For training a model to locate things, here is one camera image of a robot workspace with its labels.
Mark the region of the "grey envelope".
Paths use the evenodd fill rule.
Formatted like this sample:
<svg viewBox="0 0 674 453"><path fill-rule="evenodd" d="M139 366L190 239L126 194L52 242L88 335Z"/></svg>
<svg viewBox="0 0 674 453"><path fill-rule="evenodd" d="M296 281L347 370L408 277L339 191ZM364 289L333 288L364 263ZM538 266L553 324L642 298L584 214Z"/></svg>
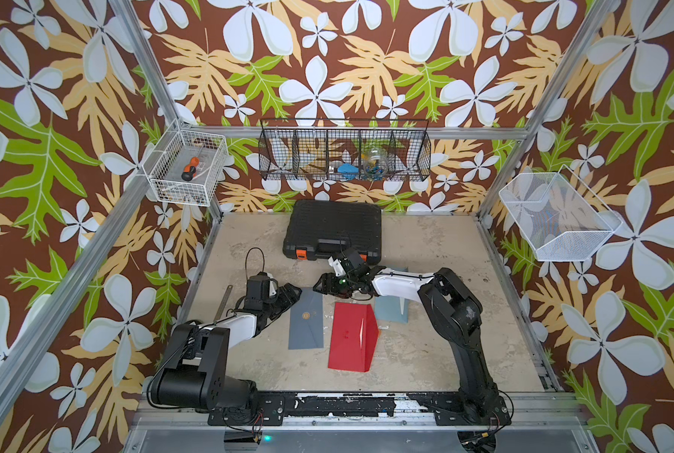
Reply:
<svg viewBox="0 0 674 453"><path fill-rule="evenodd" d="M299 301L291 307L288 348L290 350L324 347L324 305L322 294L303 288Z"/></svg>

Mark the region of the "red envelope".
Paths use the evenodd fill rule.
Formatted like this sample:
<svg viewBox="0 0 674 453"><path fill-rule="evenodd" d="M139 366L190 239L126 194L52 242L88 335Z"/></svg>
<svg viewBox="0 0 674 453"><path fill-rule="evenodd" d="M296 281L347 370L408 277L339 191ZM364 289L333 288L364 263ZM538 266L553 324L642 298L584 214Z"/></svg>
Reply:
<svg viewBox="0 0 674 453"><path fill-rule="evenodd" d="M328 368L366 373L380 336L373 307L337 302L334 307Z"/></svg>

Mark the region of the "light blue envelope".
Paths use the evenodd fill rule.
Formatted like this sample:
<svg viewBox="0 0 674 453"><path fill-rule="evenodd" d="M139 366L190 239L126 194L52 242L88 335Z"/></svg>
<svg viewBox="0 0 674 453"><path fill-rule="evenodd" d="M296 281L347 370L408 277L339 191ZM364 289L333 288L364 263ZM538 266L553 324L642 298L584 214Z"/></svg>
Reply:
<svg viewBox="0 0 674 453"><path fill-rule="evenodd" d="M407 324L409 300L405 297L405 281L401 277L377 275L373 281L377 292L375 313L380 321Z"/></svg>

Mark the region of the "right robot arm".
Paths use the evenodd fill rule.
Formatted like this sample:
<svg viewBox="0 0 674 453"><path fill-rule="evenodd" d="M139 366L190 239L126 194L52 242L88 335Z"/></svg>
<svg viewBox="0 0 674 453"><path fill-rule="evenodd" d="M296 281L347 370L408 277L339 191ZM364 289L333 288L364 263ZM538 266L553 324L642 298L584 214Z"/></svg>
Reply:
<svg viewBox="0 0 674 453"><path fill-rule="evenodd" d="M507 426L512 421L499 387L491 377L480 341L482 304L451 269L410 273L370 265L354 249L329 259L332 270L312 287L314 292L348 299L394 296L420 302L436 333L451 347L460 387L454 411L465 425Z"/></svg>

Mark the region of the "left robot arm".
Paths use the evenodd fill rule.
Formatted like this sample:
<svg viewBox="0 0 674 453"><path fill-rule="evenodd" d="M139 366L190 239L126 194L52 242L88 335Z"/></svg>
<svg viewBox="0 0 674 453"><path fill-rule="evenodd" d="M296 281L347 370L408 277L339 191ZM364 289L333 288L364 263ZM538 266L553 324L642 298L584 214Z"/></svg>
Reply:
<svg viewBox="0 0 674 453"><path fill-rule="evenodd" d="M279 285L269 273L260 272L248 278L246 294L225 318L176 326L163 362L146 387L148 403L157 409L255 417L257 386L227 375L229 351L262 333L297 304L301 294L301 288Z"/></svg>

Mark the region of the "black tool case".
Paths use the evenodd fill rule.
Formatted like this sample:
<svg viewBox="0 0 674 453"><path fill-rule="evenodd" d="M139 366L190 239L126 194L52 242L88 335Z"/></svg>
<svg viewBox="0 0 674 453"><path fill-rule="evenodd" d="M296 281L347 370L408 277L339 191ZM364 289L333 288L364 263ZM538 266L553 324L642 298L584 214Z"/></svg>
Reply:
<svg viewBox="0 0 674 453"><path fill-rule="evenodd" d="M292 260L320 260L350 248L374 265L382 259L382 210L373 204L321 200L295 203L282 252Z"/></svg>

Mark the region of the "metal ruler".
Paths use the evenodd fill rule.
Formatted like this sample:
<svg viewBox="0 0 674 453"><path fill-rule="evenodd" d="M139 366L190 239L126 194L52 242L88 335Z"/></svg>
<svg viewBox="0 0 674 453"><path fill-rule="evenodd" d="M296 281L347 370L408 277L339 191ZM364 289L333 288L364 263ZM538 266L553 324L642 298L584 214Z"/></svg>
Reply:
<svg viewBox="0 0 674 453"><path fill-rule="evenodd" d="M223 313L227 308L229 298L231 297L232 289L233 289L232 285L227 286L227 288L226 288L226 290L225 290L225 292L224 292L224 294L221 298L221 301L218 305L218 309L216 311L216 314L214 315L214 322L215 323L222 319Z"/></svg>

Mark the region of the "blue object in basket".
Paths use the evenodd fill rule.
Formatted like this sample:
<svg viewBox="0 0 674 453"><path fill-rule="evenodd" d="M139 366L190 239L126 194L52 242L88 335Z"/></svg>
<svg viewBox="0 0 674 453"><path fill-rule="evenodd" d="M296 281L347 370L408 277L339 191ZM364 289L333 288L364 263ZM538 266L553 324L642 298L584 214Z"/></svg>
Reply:
<svg viewBox="0 0 674 453"><path fill-rule="evenodd" d="M359 168L348 163L343 163L337 169L338 176L342 181L351 181L359 177Z"/></svg>

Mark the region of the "clear jar in basket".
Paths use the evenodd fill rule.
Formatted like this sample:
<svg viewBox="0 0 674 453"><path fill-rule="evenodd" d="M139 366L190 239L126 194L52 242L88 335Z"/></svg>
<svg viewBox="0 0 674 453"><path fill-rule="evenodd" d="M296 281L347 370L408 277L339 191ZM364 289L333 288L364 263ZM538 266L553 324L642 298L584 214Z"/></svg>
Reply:
<svg viewBox="0 0 674 453"><path fill-rule="evenodd" d="M388 154L381 145L369 145L362 154L363 176L367 180L384 179L389 171Z"/></svg>

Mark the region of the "orange black screwdriver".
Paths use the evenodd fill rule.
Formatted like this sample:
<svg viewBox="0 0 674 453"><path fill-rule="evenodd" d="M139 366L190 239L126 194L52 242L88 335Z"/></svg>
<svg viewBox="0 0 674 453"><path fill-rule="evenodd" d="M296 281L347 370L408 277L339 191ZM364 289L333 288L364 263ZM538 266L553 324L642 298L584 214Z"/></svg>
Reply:
<svg viewBox="0 0 674 453"><path fill-rule="evenodd" d="M200 164L199 158L196 157L191 158L189 163L184 167L182 171L182 180L186 182L192 181L197 175L199 164Z"/></svg>

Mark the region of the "white mesh basket right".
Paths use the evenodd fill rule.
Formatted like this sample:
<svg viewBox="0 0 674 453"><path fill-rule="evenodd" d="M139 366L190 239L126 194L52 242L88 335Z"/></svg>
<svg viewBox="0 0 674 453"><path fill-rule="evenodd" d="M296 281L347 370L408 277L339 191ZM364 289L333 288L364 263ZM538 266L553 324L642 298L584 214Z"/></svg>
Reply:
<svg viewBox="0 0 674 453"><path fill-rule="evenodd" d="M579 177L557 172L523 172L499 198L539 262L584 262L622 228L622 217Z"/></svg>

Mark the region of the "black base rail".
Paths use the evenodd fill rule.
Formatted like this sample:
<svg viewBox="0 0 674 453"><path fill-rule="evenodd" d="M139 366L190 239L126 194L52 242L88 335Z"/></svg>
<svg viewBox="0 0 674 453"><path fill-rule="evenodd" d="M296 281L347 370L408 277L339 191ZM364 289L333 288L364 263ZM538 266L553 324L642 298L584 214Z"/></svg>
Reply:
<svg viewBox="0 0 674 453"><path fill-rule="evenodd" d="M217 408L208 416L210 426L278 427L288 417L396 419L407 414L427 414L438 426L486 426L501 428L512 423L512 401L504 394L489 396L483 405L470 401L464 392L408 393L298 393L259 391L244 411Z"/></svg>

